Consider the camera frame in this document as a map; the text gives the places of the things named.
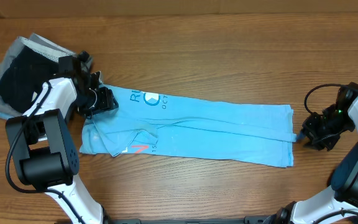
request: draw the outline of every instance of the robotic arm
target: robotic arm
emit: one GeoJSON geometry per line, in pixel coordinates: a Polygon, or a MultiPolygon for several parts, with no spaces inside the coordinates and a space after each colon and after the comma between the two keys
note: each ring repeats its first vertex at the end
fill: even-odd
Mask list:
{"type": "MultiPolygon", "coordinates": [[[[358,142],[340,163],[331,179],[331,186],[314,197],[292,202],[271,216],[245,217],[240,220],[111,220],[104,208],[93,200],[79,175],[79,158],[66,123],[73,110],[89,118],[118,108],[111,90],[99,87],[100,73],[81,71],[81,62],[71,56],[59,59],[59,73],[44,83],[43,91],[23,116],[6,122],[11,146],[7,158],[7,179],[12,187],[24,193],[46,193],[70,217],[72,223],[83,224],[312,224],[332,223],[358,215],[358,142]],[[49,147],[30,150],[29,145],[47,140],[49,147]],[[35,190],[18,188],[10,179],[9,161],[13,157],[16,174],[24,185],[35,190]]],[[[344,131],[358,132],[358,85],[339,86],[336,104],[323,111],[311,112],[300,136],[308,137],[308,146],[331,150],[344,131]]]]}

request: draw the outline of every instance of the wooden table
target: wooden table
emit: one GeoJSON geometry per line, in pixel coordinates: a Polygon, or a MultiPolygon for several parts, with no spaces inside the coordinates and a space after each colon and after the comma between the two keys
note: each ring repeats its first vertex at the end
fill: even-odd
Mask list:
{"type": "MultiPolygon", "coordinates": [[[[105,82],[214,101],[290,104],[297,133],[305,94],[322,83],[358,83],[358,13],[91,17],[0,20],[0,61],[12,41],[32,32],[94,56],[105,82]]],[[[310,99],[315,111],[336,89],[310,99]]],[[[81,146],[83,119],[69,124],[81,146]]],[[[0,119],[0,223],[67,219],[46,195],[6,182],[8,143],[0,119]]],[[[275,213],[326,188],[331,171],[357,141],[344,133],[331,152],[294,144],[295,166],[147,155],[80,155],[80,175],[113,218],[239,218],[275,213]]]]}

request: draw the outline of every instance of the gray cloth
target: gray cloth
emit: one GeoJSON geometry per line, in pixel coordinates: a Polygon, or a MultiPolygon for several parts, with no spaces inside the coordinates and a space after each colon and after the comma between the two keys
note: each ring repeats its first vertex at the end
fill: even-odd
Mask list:
{"type": "MultiPolygon", "coordinates": [[[[46,47],[49,47],[51,49],[62,51],[58,47],[53,46],[48,42],[44,41],[36,34],[31,34],[29,40],[44,45],[46,47]]],[[[18,56],[18,54],[22,51],[23,48],[24,48],[24,44],[19,39],[16,39],[9,47],[9,49],[5,54],[4,60],[0,63],[0,80],[1,77],[4,75],[4,72],[11,66],[12,61],[18,56]]],[[[92,62],[93,62],[93,57],[90,56],[85,64],[88,66],[88,68],[90,68],[92,62]]],[[[83,71],[87,71],[87,68],[84,65],[81,66],[81,69],[83,71]]],[[[20,112],[14,110],[11,106],[9,106],[9,104],[5,103],[2,100],[1,96],[0,96],[0,113],[10,115],[13,117],[22,115],[20,112]]]]}

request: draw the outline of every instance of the blue cloth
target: blue cloth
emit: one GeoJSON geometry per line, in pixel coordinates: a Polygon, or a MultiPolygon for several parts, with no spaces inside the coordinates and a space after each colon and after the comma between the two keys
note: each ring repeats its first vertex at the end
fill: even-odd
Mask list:
{"type": "Polygon", "coordinates": [[[290,105],[239,105],[105,85],[119,108],[84,124],[87,154],[145,153],[293,166],[290,105]]]}

